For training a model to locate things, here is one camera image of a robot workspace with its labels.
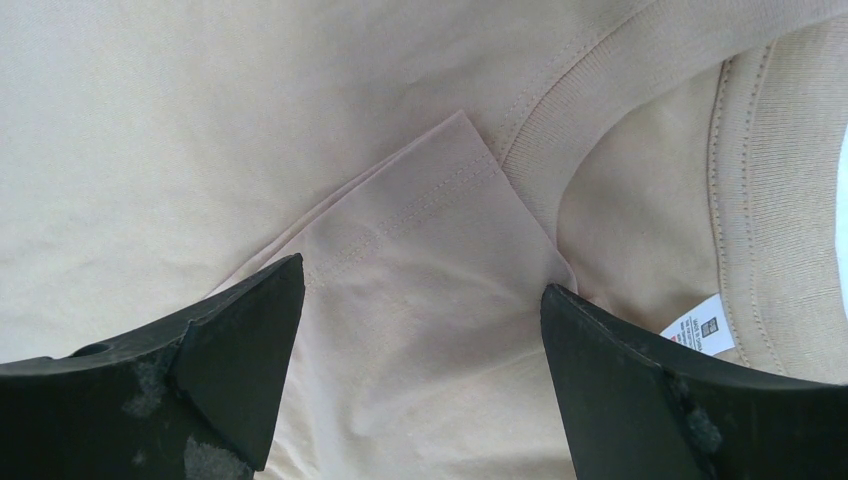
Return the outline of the beige t shirt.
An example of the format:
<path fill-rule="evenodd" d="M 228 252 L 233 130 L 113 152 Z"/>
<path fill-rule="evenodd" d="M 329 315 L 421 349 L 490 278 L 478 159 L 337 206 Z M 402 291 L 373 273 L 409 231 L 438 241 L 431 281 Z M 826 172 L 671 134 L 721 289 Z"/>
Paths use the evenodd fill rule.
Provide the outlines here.
<path fill-rule="evenodd" d="M 847 380 L 843 1 L 5 1 L 1 361 L 300 255 L 262 479 L 571 479 L 547 285 Z"/>

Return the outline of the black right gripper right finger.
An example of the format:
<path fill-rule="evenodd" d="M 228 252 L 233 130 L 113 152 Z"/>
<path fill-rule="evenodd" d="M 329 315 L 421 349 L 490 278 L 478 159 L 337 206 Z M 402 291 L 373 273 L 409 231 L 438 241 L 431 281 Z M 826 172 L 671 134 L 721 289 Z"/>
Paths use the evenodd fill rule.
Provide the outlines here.
<path fill-rule="evenodd" d="M 581 479 L 843 479 L 847 389 L 696 352 L 551 284 L 541 334 Z"/>

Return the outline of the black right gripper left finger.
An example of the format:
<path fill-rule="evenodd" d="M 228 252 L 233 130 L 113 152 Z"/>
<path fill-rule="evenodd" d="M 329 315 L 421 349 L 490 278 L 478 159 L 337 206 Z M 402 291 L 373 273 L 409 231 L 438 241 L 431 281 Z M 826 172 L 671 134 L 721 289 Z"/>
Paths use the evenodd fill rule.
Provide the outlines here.
<path fill-rule="evenodd" d="M 304 303 L 300 254 L 54 359 L 1 367 L 5 479 L 250 479 Z"/>

